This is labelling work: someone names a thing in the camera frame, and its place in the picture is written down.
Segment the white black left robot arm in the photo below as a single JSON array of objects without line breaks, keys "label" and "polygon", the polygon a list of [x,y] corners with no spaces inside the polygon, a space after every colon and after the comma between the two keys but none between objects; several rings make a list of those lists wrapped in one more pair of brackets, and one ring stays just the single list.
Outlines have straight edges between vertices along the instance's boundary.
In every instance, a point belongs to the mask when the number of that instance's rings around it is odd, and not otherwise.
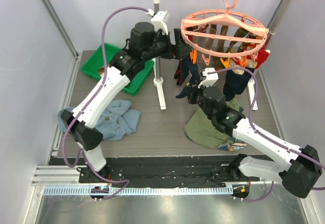
[{"label": "white black left robot arm", "polygon": [[175,44],[170,35],[160,28],[155,30],[149,22],[139,22],[131,30],[126,45],[114,54],[110,62],[104,64],[104,76],[88,96],[71,112],[63,110],[60,117],[91,165],[90,176],[98,183],[108,177],[107,162],[100,143],[104,136],[95,125],[115,96],[126,87],[139,72],[144,70],[145,62],[156,57],[182,59],[190,53],[183,40],[181,30],[174,29]]}]

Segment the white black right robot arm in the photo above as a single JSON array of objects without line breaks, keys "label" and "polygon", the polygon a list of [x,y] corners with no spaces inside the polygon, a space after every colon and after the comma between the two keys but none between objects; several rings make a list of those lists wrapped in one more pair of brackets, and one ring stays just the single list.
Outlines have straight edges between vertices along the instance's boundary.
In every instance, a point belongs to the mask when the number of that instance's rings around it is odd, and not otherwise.
[{"label": "white black right robot arm", "polygon": [[229,164],[232,179],[240,181],[244,177],[257,177],[274,181],[301,199],[315,189],[322,167],[314,147],[300,147],[260,128],[243,113],[227,105],[225,96],[216,86],[195,84],[186,86],[185,91],[188,102],[200,107],[215,130],[244,141],[269,157],[266,161],[239,154]]}]

